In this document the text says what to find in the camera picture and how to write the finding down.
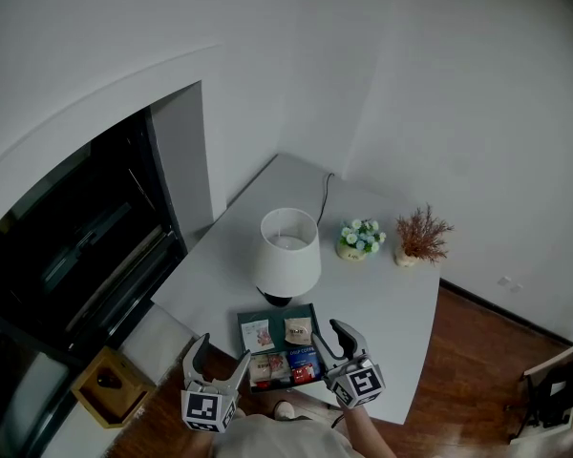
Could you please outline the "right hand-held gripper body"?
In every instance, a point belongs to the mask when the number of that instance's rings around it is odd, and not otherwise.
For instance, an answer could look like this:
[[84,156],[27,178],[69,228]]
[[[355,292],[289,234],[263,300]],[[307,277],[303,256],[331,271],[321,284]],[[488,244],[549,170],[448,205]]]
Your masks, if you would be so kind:
[[358,407],[375,400],[385,389],[381,370],[368,355],[331,369],[323,377],[342,407]]

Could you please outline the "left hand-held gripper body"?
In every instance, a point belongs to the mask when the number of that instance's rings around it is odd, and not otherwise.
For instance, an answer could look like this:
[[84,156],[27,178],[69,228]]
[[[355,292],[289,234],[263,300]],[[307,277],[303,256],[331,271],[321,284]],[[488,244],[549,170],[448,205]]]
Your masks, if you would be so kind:
[[210,385],[190,382],[181,393],[181,417],[191,430],[226,432],[237,408],[234,394]]

